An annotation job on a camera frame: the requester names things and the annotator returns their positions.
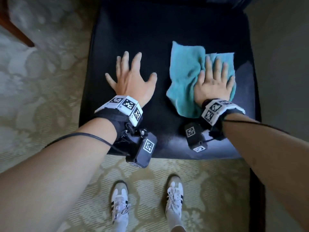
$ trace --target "teal towel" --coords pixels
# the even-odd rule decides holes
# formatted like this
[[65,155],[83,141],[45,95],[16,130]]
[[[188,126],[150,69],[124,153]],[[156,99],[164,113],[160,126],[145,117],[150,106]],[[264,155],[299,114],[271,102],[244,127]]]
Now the teal towel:
[[[206,54],[203,46],[183,46],[173,41],[171,53],[170,78],[171,86],[166,96],[175,106],[178,114],[187,118],[198,118],[201,108],[194,102],[194,85],[201,70],[205,70],[205,57],[209,55],[212,63],[216,57],[229,65],[228,79],[235,74],[234,53]],[[232,101],[236,83],[230,95]]]

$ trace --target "sneaker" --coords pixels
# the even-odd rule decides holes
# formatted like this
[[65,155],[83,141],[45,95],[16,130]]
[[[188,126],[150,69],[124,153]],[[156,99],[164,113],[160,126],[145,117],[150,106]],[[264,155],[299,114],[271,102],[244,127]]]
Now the sneaker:
[[126,222],[126,225],[129,223],[129,209],[131,207],[128,204],[128,188],[125,182],[118,182],[115,184],[112,190],[111,198],[112,206],[112,222],[114,224],[117,222]]
[[181,218],[181,208],[183,203],[183,183],[179,176],[174,175],[168,181],[168,196],[165,214],[168,210],[173,210]]

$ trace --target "carpet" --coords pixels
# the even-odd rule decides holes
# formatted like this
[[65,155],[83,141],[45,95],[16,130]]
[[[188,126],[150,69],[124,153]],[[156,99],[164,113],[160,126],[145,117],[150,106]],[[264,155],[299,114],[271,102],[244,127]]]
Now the carpet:
[[[0,172],[78,127],[97,0],[9,0],[10,16],[35,44],[0,27]],[[146,169],[106,156],[59,232],[110,231],[109,193],[129,188],[127,231],[167,231],[162,207],[168,176],[184,182],[187,231],[248,231],[249,167],[239,160],[152,159]]]

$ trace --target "hand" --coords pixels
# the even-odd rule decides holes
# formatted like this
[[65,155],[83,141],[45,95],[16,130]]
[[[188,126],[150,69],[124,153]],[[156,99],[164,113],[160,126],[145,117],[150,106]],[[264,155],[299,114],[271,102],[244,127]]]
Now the hand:
[[125,51],[122,59],[117,56],[116,76],[117,83],[106,73],[106,80],[115,90],[117,95],[128,95],[138,101],[141,107],[145,106],[155,91],[157,74],[153,72],[147,82],[143,80],[139,72],[141,67],[141,53],[135,55],[129,69],[129,52]]
[[235,82],[235,76],[232,76],[227,82],[228,64],[223,63],[221,71],[221,60],[216,58],[214,73],[212,70],[211,59],[206,57],[205,71],[201,71],[198,80],[194,86],[194,101],[202,107],[207,99],[221,98],[226,101],[230,99],[230,94]]

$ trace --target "forearm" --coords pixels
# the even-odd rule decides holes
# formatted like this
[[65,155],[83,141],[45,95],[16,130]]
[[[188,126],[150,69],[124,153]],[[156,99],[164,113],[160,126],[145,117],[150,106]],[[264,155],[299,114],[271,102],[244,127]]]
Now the forearm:
[[[226,120],[254,121],[241,114],[228,115]],[[254,124],[223,122],[223,130],[260,180],[309,230],[309,144]]]
[[[117,136],[113,124],[101,118],[77,131],[111,144]],[[55,231],[109,149],[91,137],[69,137],[0,174],[2,230]]]

